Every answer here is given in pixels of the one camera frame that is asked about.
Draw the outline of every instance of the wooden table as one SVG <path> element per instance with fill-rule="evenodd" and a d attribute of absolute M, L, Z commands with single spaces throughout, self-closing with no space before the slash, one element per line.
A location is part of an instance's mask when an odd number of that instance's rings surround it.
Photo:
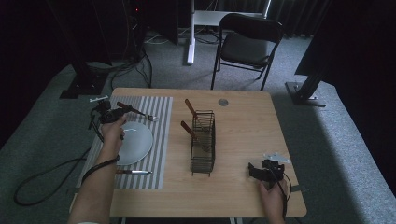
<path fill-rule="evenodd" d="M 112 217 L 264 217 L 257 183 L 248 163 L 261 168 L 263 153 L 289 158 L 271 96 L 262 91 L 198 91 L 118 88 L 114 96 L 173 97 L 162 189 L 115 189 Z M 216 116 L 216 161 L 208 174 L 190 171 L 191 136 L 180 126 L 192 122 L 184 100 Z M 228 105 L 219 105 L 226 99 Z M 285 174 L 298 185 L 292 163 Z M 306 213 L 300 191 L 293 192 L 287 217 Z"/>

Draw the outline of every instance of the wire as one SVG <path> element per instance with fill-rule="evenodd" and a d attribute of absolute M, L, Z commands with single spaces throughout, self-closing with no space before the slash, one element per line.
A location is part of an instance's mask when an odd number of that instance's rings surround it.
<path fill-rule="evenodd" d="M 84 181 L 87 179 L 87 177 L 90 176 L 91 174 L 93 174 L 95 171 L 97 171 L 97 170 L 99 170 L 99 169 L 102 169 L 103 167 L 108 166 L 109 164 L 116 163 L 116 162 L 119 161 L 119 160 L 120 160 L 120 155 L 117 155 L 117 157 L 116 157 L 115 159 L 113 159 L 113 160 L 104 161 L 104 162 L 102 162 L 102 163 L 99 163 L 99 164 L 93 166 L 93 167 L 92 167 L 91 169 L 89 169 L 89 170 L 87 171 L 87 173 L 85 173 L 85 175 L 82 177 L 81 185 L 84 183 Z"/>
<path fill-rule="evenodd" d="M 127 74 L 128 74 L 132 69 L 134 69 L 134 68 L 135 68 L 135 65 L 134 65 L 134 66 L 131 66 L 131 68 L 129 68 L 129 70 L 125 70 L 125 72 L 122 73 L 122 74 L 120 74 L 120 71 L 121 71 L 121 70 L 117 71 L 117 72 L 110 78 L 110 88 L 111 88 L 111 90 L 114 91 L 113 82 L 114 82 L 114 79 L 115 79 L 116 77 L 125 76 L 125 75 L 127 75 Z"/>
<path fill-rule="evenodd" d="M 138 63 L 134 63 L 134 66 L 130 67 L 125 73 L 118 75 L 118 72 L 116 72 L 116 74 L 111 78 L 110 80 L 110 88 L 111 90 L 114 91 L 114 86 L 113 86 L 113 82 L 115 77 L 121 77 L 124 75 L 127 75 L 129 72 L 131 72 L 132 69 L 134 69 L 137 73 L 139 73 L 142 78 L 144 79 L 144 81 L 146 82 L 146 84 L 148 85 L 149 88 L 151 88 L 151 82 L 152 82 L 152 64 L 151 64 L 151 60 L 149 59 L 149 56 L 147 55 L 146 51 L 144 49 L 143 53 L 144 56 L 142 57 L 142 59 L 138 62 Z M 146 74 L 145 70 L 145 64 L 143 60 L 147 60 L 148 61 L 148 65 L 149 65 L 149 74 Z"/>
<path fill-rule="evenodd" d="M 145 41 L 145 44 L 164 44 L 164 43 L 168 42 L 168 40 L 164 40 L 161 43 L 153 43 L 153 42 L 151 42 L 151 40 L 154 40 L 157 37 L 162 37 L 162 35 L 155 35 L 155 36 L 151 37 L 150 39 Z"/>
<path fill-rule="evenodd" d="M 79 158 L 77 158 L 77 159 L 73 159 L 73 160 L 69 160 L 69 161 L 62 162 L 62 163 L 59 164 L 59 165 L 56 165 L 56 166 L 54 166 L 54 167 L 52 167 L 52 168 L 50 168 L 50 169 L 48 169 L 48 170 L 46 170 L 46 171 L 43 171 L 43 172 L 41 172 L 41 173 L 38 173 L 38 174 L 36 174 L 36 175 L 32 175 L 32 176 L 26 178 L 25 180 L 23 180 L 23 181 L 17 186 L 17 188 L 16 188 L 16 190 L 15 190 L 15 192 L 14 192 L 14 203 L 16 203 L 17 205 L 20 205 L 20 206 L 32 206 L 32 205 L 36 205 L 36 204 L 43 203 L 44 201 L 46 201 L 48 198 L 50 198 L 52 195 L 54 195 L 54 194 L 61 188 L 61 186 L 62 186 L 62 185 L 64 184 L 64 182 L 66 181 L 66 179 L 67 179 L 67 178 L 72 174 L 72 172 L 76 169 L 76 167 L 77 167 L 77 165 L 79 164 L 79 162 L 80 162 L 80 161 L 85 161 L 85 160 L 86 160 L 84 157 L 87 155 L 87 153 L 90 151 L 90 149 L 91 149 L 91 148 L 89 147 L 89 148 L 88 148 Z M 67 163 L 70 163 L 70 162 L 73 162 L 73 161 L 75 161 L 76 163 L 73 165 L 73 167 L 70 169 L 70 171 L 66 174 L 66 176 L 65 176 L 64 179 L 61 181 L 61 183 L 55 188 L 55 190 L 53 190 L 52 192 L 50 192 L 48 195 L 46 195 L 46 196 L 43 197 L 42 199 L 37 200 L 37 201 L 32 202 L 32 203 L 24 203 L 24 202 L 22 202 L 22 201 L 18 198 L 18 194 L 19 194 L 21 188 L 23 188 L 23 186 L 25 186 L 27 183 L 29 183 L 30 181 L 32 181 L 33 179 L 35 179 L 35 178 L 37 178 L 37 177 L 39 177 L 39 176 L 41 176 L 41 175 L 45 175 L 45 174 L 47 174 L 47 173 L 49 173 L 49 172 L 51 172 L 51 171 L 53 171 L 53 170 L 58 169 L 58 168 L 61 167 L 61 166 L 64 166 L 64 165 L 66 165 Z"/>
<path fill-rule="evenodd" d="M 271 172 L 271 174 L 273 175 L 274 180 L 275 180 L 275 182 L 277 183 L 277 185 L 279 186 L 280 191 L 282 191 L 283 196 L 287 197 L 287 195 L 286 195 L 285 191 L 283 190 L 282 186 L 280 186 L 279 180 L 276 178 L 276 175 L 274 174 L 274 171 L 273 171 L 272 169 L 268 169 L 268 170 L 269 170 L 269 171 Z"/>
<path fill-rule="evenodd" d="M 111 73 L 111 72 L 126 71 L 134 64 L 135 64 L 135 62 L 128 61 L 126 63 L 120 64 L 120 65 L 117 65 L 117 66 L 108 67 L 108 68 L 100 68 L 100 67 L 95 67 L 95 66 L 92 66 L 92 65 L 88 65 L 88 67 L 94 73 L 105 73 L 105 74 L 107 74 L 107 73 Z"/>
<path fill-rule="evenodd" d="M 197 41 L 201 42 L 201 43 L 204 43 L 204 44 L 217 45 L 219 43 L 219 36 L 217 34 L 211 33 L 211 34 L 205 34 L 205 35 L 213 35 L 216 38 L 216 40 L 215 41 L 209 41 L 209 40 L 205 40 L 203 38 L 197 37 L 197 36 L 195 37 L 195 39 Z"/>
<path fill-rule="evenodd" d="M 96 135 L 97 135 L 97 136 L 99 137 L 99 139 L 101 140 L 101 142 L 104 142 L 105 139 L 104 139 L 104 137 L 102 136 L 102 134 L 99 132 L 99 128 L 98 128 L 98 126 L 96 125 L 95 121 L 93 120 L 93 119 L 94 119 L 93 111 L 94 111 L 94 109 L 91 110 L 91 114 L 90 114 L 90 117 L 91 117 L 91 125 L 92 125 L 93 130 L 95 131 Z"/>
<path fill-rule="evenodd" d="M 290 196 L 291 196 L 291 181 L 290 181 L 290 179 L 289 179 L 289 177 L 286 175 L 286 174 L 283 174 L 288 180 L 289 180 L 289 196 L 288 196 L 288 201 L 289 201 L 289 198 L 290 198 Z"/>

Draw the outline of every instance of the chair backrest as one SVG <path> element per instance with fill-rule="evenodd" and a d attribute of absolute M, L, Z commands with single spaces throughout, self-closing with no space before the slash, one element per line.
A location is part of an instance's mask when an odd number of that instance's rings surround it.
<path fill-rule="evenodd" d="M 220 30 L 232 30 L 252 39 L 263 39 L 279 43 L 283 37 L 282 24 L 260 17 L 229 13 L 220 21 Z"/>

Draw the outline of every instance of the small round object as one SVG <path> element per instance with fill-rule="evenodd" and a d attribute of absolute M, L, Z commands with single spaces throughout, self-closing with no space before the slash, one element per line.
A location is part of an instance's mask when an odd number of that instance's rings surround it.
<path fill-rule="evenodd" d="M 226 105 L 228 105 L 228 100 L 226 100 L 226 99 L 219 99 L 219 105 L 221 105 L 221 106 L 226 106 Z"/>

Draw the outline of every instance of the black curtain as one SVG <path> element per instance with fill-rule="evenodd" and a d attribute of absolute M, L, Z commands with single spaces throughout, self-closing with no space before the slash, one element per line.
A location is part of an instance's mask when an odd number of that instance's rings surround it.
<path fill-rule="evenodd" d="M 318 67 L 326 64 L 323 80 L 337 89 L 393 193 L 396 191 L 395 21 L 395 1 L 333 0 L 296 71 L 300 75 L 317 76 Z"/>
<path fill-rule="evenodd" d="M 68 61 L 45 1 L 0 1 L 0 148 Z"/>
<path fill-rule="evenodd" d="M 271 0 L 267 18 L 283 24 L 285 34 L 311 36 L 326 15 L 332 0 Z M 196 9 L 205 10 L 211 1 L 196 1 Z M 262 13 L 266 0 L 219 0 L 217 10 Z"/>

